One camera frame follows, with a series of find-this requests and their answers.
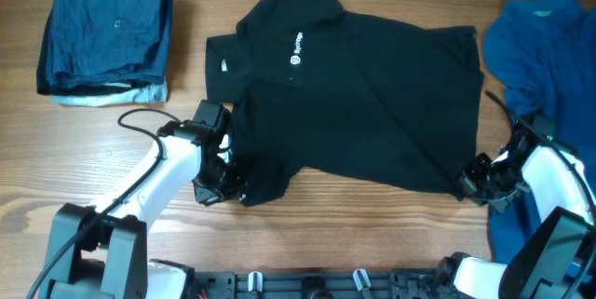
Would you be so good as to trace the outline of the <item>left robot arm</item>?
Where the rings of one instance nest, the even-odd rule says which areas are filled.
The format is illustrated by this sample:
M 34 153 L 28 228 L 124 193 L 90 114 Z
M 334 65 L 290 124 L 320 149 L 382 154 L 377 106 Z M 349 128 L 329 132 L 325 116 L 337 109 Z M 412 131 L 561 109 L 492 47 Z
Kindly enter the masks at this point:
M 181 298 L 192 271 L 149 260 L 147 234 L 187 183 L 196 202 L 223 202 L 242 185 L 234 171 L 232 124 L 225 117 L 172 120 L 113 191 L 87 206 L 67 203 L 53 218 L 35 298 Z

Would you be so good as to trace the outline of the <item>black polo shirt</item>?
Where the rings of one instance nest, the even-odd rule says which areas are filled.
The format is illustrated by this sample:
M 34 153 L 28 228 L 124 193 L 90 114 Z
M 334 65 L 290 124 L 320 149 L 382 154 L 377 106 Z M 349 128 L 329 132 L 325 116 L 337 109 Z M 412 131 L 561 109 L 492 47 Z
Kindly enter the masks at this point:
M 339 0 L 261 0 L 210 37 L 208 97 L 232 105 L 247 206 L 282 197 L 310 167 L 463 196 L 483 73 L 472 26 L 424 29 Z

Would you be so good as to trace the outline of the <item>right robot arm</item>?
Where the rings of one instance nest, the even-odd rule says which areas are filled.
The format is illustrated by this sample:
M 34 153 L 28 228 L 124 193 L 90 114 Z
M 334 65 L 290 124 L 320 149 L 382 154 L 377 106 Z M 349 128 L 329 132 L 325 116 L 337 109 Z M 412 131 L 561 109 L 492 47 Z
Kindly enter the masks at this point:
M 539 226 L 505 263 L 463 253 L 440 261 L 431 284 L 451 298 L 592 298 L 595 295 L 595 196 L 575 152 L 517 116 L 502 155 L 478 155 L 462 172 L 465 197 L 504 212 L 531 199 Z

